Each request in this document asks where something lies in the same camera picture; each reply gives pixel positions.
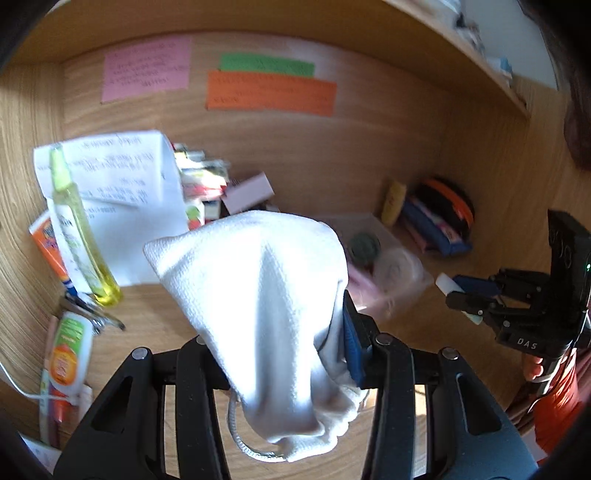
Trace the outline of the person's hand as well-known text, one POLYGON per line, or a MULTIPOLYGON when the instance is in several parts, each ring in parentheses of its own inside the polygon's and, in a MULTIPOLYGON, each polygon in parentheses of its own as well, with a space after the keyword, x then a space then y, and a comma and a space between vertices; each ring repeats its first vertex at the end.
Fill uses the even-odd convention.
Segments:
POLYGON ((533 382, 544 374, 543 359, 529 354, 522 355, 522 371, 526 381, 533 382))

